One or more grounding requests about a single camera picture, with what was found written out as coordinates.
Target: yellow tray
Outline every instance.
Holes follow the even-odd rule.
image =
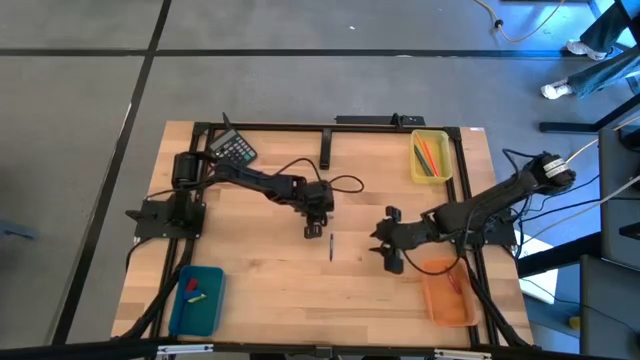
[[[429,145],[431,156],[436,163],[440,176],[428,176],[420,160],[416,156],[413,146],[418,146],[422,153],[422,148],[416,140],[416,136],[425,144]],[[409,148],[409,161],[411,162],[411,179],[416,184],[442,184],[451,178],[451,152],[449,151],[449,135],[440,130],[414,130],[411,133],[411,147]]]

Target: blue tray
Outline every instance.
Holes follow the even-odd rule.
[[[206,298],[189,303],[183,293],[190,279],[198,280],[198,290]],[[178,291],[173,303],[169,334],[211,336],[218,328],[224,298],[224,271],[216,267],[185,266],[180,272]]]

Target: sneaker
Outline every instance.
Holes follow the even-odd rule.
[[[607,56],[607,53],[597,52],[584,43],[575,40],[567,41],[567,50],[574,55],[587,55],[593,61],[600,61]]]
[[[554,82],[553,84],[545,85],[540,88],[542,96],[549,100],[555,100],[562,95],[573,94],[573,88],[567,84],[567,79]]]

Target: orange container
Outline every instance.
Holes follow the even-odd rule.
[[[439,272],[451,266],[455,259],[427,260],[422,269]],[[478,323],[475,294],[469,283],[464,261],[458,261],[448,273],[423,275],[422,287],[427,303],[427,315],[440,326],[473,326]]]

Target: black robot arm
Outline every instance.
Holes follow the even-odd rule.
[[[209,165],[212,165],[210,175],[199,181],[198,169]],[[260,192],[276,204],[293,207],[306,217],[304,237],[307,239],[322,236],[322,227],[327,225],[327,213],[334,210],[333,191],[326,180],[307,182],[302,176],[268,175],[237,165],[226,158],[216,159],[201,152],[185,152],[175,156],[174,189],[193,190],[224,182]]]
[[[575,176],[560,156],[545,152],[534,156],[511,178],[466,201],[431,209],[421,214],[421,221],[402,224],[400,210],[389,206],[387,218],[380,221],[371,234],[382,244],[371,250],[384,257],[385,270],[396,274],[403,272],[399,252],[427,242],[452,241],[458,256],[462,256],[466,233],[482,230],[489,218],[528,196],[553,195],[567,190]]]

